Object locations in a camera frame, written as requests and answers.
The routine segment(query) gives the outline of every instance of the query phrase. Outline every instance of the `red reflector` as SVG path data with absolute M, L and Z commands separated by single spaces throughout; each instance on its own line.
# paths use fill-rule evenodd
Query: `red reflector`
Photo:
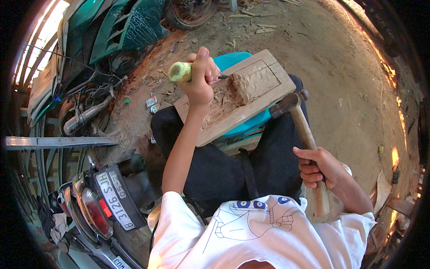
M 101 205 L 101 207 L 103 208 L 104 213 L 106 214 L 106 216 L 109 218 L 112 216 L 111 211 L 108 208 L 108 205 L 106 204 L 106 202 L 104 201 L 104 199 L 100 199 L 98 201 L 98 203 Z

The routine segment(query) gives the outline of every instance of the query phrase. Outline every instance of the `plastic chair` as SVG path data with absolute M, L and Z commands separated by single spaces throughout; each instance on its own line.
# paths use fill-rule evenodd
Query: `plastic chair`
M 214 62 L 219 67 L 221 72 L 223 72 L 225 69 L 237 64 L 238 62 L 248 58 L 249 56 L 251 56 L 251 54 L 247 52 L 229 53 L 215 57 Z M 249 120 L 245 121 L 241 125 L 228 131 L 227 133 L 222 135 L 221 138 L 228 139 L 236 136 L 246 135 L 247 133 L 250 133 L 266 124 L 266 122 L 270 118 L 271 115 L 269 113 L 269 109 L 266 109 L 258 113 L 254 117 L 250 118 Z

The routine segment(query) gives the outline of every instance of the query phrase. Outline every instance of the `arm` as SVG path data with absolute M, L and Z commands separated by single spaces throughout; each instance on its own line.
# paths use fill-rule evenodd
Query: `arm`
M 300 176 L 306 187 L 315 188 L 316 182 L 323 179 L 323 173 L 327 188 L 339 197 L 348 212 L 359 215 L 373 212 L 369 197 L 330 152 L 322 147 L 316 151 L 293 147 L 293 152 L 299 157 Z M 310 160 L 317 165 L 310 165 Z
M 215 82 L 220 73 L 207 48 L 201 47 L 197 55 L 189 55 L 187 61 L 193 63 L 192 80 L 178 85 L 187 94 L 190 108 L 164 168 L 163 194 L 169 191 L 182 194 L 184 190 L 200 126 L 213 100 L 213 90 L 209 84 Z

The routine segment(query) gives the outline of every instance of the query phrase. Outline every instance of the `dirt floor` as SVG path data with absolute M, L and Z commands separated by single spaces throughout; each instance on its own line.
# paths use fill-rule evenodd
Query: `dirt floor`
M 176 30 L 160 41 L 120 90 L 105 133 L 118 130 L 121 144 L 97 150 L 99 164 L 112 164 L 116 155 L 136 148 L 137 153 L 146 158 L 148 169 L 163 169 L 166 160 L 158 146 L 149 142 L 152 116 L 145 101 L 151 97 L 151 92 L 162 106 L 173 104 L 183 96 L 163 73 L 172 63 L 184 60 L 200 46 L 206 46 L 212 57 L 238 51 L 254 54 L 268 49 L 287 73 L 302 79 L 309 91 L 307 111 L 317 145 L 347 164 L 367 194 L 375 188 L 380 169 L 391 183 L 392 150 L 396 148 L 401 173 L 392 193 L 405 198 L 410 189 L 413 190 L 411 172 L 418 168 L 415 118 L 420 97 L 414 96 L 417 85 L 412 75 L 400 59 L 389 60 L 391 68 L 397 72 L 395 76 L 388 74 L 360 25 L 338 2 L 302 0 L 300 3 L 300 6 L 279 0 L 260 3 L 250 12 L 274 15 L 251 19 L 228 18 L 232 13 L 219 9 L 199 29 Z M 272 33 L 254 34 L 261 28 L 257 24 L 277 25 L 277 28 Z M 179 43 L 171 53 L 173 42 Z M 394 77 L 396 87 L 389 76 Z M 125 104 L 128 96 L 130 103 Z M 398 96 L 402 100 L 401 107 L 396 100 Z M 406 142 L 399 109 L 405 118 Z M 382 160 L 378 156 L 380 145 L 384 146 Z M 341 202 L 332 196 L 330 215 L 316 218 L 310 194 L 306 198 L 311 221 L 328 221 L 342 208 Z M 383 214 L 382 223 L 378 224 L 381 241 L 386 238 L 392 217 L 390 210 Z M 147 262 L 148 232 L 148 228 L 135 231 L 133 242 L 126 243 L 132 253 L 137 256 L 140 253 L 142 263 Z

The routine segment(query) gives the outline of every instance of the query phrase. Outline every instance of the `right hand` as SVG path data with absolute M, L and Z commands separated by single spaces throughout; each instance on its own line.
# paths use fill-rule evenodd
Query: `right hand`
M 190 82 L 178 82 L 178 86 L 188 96 L 190 108 L 209 108 L 214 98 L 214 92 L 205 76 L 208 81 L 212 79 L 213 75 L 218 78 L 219 69 L 213 61 L 209 60 L 209 50 L 205 47 L 199 48 L 197 54 L 190 54 L 187 62 L 193 63 L 192 79 Z
M 322 147 L 318 147 L 317 150 L 293 147 L 293 152 L 298 157 L 300 177 L 308 188 L 316 188 L 316 183 L 323 179 L 321 173 L 326 177 L 328 189 L 334 188 L 339 180 L 350 176 L 342 164 Z M 311 160 L 315 161 L 316 165 L 311 165 Z

